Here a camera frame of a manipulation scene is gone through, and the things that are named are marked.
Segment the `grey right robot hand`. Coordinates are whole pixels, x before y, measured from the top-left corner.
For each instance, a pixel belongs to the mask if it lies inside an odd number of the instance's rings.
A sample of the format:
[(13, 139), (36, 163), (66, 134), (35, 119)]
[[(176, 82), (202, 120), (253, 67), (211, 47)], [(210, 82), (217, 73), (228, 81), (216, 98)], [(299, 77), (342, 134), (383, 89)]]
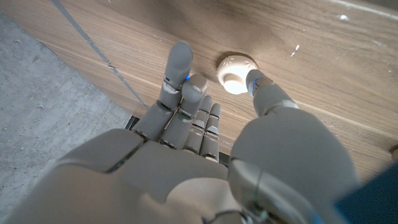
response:
[(220, 106), (170, 50), (158, 100), (131, 130), (112, 129), (60, 158), (7, 223), (344, 223), (336, 201), (359, 187), (337, 138), (270, 78), (244, 86), (256, 118), (219, 161)]

